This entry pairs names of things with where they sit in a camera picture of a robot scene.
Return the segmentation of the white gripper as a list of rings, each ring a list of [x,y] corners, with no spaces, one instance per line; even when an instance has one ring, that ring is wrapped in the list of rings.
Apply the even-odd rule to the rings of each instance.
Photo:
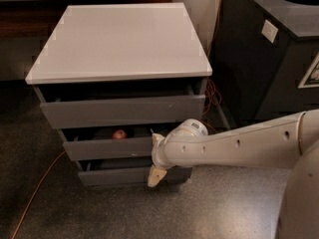
[[[159,133],[152,135],[152,160],[153,164],[148,177],[148,187],[157,186],[160,181],[166,176],[167,169],[175,166],[175,163],[165,154],[165,145],[175,137],[175,133],[170,132],[167,136]]]

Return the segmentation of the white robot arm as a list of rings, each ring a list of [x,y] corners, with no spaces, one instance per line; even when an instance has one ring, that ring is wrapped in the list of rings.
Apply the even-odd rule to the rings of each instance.
[[[148,186],[155,187],[175,166],[228,165],[289,168],[276,239],[319,237],[319,111],[312,110],[209,134],[187,119],[168,135],[152,136]]]

